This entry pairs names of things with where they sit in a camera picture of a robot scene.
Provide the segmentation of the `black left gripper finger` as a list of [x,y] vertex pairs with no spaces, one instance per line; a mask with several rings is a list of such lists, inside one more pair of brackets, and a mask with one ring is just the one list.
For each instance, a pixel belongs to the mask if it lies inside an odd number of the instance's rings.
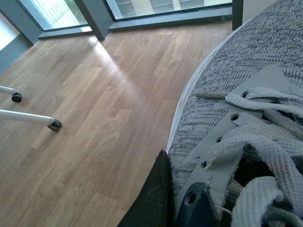
[[119,227],[168,227],[171,196],[170,162],[161,150],[137,198],[119,222]]

